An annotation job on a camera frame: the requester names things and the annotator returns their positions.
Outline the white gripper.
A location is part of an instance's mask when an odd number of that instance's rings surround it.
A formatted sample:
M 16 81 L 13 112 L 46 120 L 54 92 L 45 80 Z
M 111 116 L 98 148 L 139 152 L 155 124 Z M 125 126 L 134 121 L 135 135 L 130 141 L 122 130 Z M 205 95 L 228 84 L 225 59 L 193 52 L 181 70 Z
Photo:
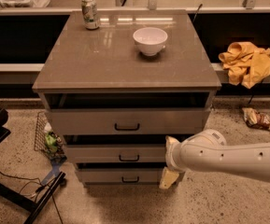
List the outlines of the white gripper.
M 184 161 L 180 158 L 181 144 L 172 136 L 165 137 L 166 153 L 165 161 L 167 167 L 163 168 L 160 189 L 169 189 L 178 179 L 179 173 L 186 171 Z

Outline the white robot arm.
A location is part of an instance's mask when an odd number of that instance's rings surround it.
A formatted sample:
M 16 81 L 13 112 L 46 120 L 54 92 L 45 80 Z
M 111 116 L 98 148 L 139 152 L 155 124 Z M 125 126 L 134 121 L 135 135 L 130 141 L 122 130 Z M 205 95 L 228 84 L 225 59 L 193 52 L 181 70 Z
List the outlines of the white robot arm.
M 166 166 L 160 189 L 169 189 L 188 169 L 220 172 L 270 183 L 270 143 L 228 146 L 218 131 L 204 130 L 179 142 L 166 136 Z

